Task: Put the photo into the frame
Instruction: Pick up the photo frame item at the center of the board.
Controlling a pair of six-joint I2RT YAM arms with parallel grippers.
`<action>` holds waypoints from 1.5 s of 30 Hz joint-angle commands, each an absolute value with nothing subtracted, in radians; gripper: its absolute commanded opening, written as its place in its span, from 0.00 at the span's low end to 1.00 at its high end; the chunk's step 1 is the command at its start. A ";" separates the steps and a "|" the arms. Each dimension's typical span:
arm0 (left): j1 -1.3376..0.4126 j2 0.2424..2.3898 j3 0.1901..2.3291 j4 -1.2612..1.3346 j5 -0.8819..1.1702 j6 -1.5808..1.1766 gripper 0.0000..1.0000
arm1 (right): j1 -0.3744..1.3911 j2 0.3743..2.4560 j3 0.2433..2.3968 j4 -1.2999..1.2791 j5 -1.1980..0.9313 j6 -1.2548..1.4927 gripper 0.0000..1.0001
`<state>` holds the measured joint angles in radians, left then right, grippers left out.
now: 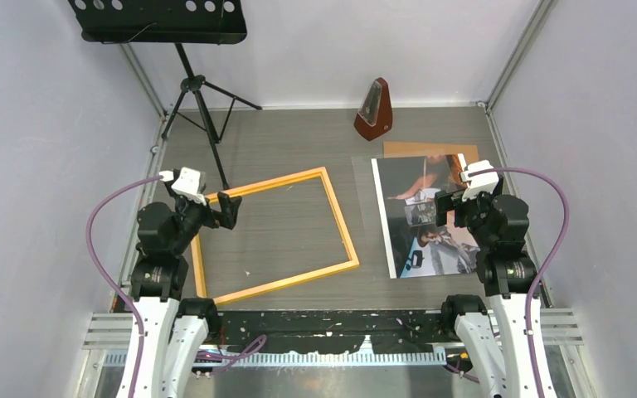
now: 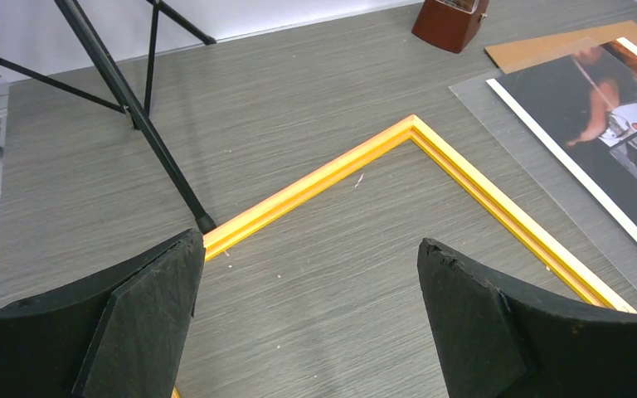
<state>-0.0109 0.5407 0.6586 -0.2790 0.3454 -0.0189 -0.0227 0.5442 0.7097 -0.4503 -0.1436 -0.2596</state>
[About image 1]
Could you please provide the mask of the yellow wooden picture frame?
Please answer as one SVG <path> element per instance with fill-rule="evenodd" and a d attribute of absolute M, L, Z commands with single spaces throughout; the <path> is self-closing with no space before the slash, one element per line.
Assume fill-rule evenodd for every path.
<path fill-rule="evenodd" d="M 249 299 L 258 295 L 267 294 L 280 289 L 286 289 L 294 285 L 303 284 L 315 279 L 320 279 L 329 275 L 338 274 L 350 269 L 355 269 L 360 265 L 360 261 L 357 257 L 357 252 L 353 244 L 352 237 L 350 236 L 347 223 L 340 208 L 336 193 L 333 189 L 333 184 L 328 175 L 327 168 L 315 167 L 301 172 L 295 172 L 280 177 L 254 182 L 240 187 L 229 188 L 224 190 L 223 192 L 231 198 L 239 198 L 315 178 L 318 178 L 323 184 L 323 189 L 328 198 L 328 202 L 333 213 L 333 218 L 340 233 L 341 241 L 343 243 L 343 247 L 346 251 L 348 259 L 336 265 L 330 265 L 321 269 L 297 274 L 295 276 L 279 279 L 266 284 L 261 284 L 252 288 L 242 289 L 233 293 L 217 296 L 213 299 L 215 304 L 223 305 L 234 303 L 247 298 Z"/>

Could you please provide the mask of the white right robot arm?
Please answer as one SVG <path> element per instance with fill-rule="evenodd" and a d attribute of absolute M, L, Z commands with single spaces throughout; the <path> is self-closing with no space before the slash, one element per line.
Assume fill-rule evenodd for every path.
<path fill-rule="evenodd" d="M 510 195 L 463 192 L 435 198 L 436 223 L 449 218 L 479 247 L 476 271 L 484 298 L 450 295 L 440 329 L 460 340 L 484 397 L 554 397 L 542 339 L 537 269 L 524 250 L 528 205 Z"/>

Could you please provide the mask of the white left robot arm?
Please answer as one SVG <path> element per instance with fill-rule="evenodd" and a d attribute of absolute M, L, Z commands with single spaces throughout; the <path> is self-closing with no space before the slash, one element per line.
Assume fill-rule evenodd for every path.
<path fill-rule="evenodd" d="M 133 324 L 119 397 L 181 397 L 202 343 L 221 332 L 210 298 L 183 298 L 183 253 L 203 227 L 233 229 L 242 199 L 219 193 L 220 210 L 180 194 L 138 213 L 140 253 L 131 275 Z"/>

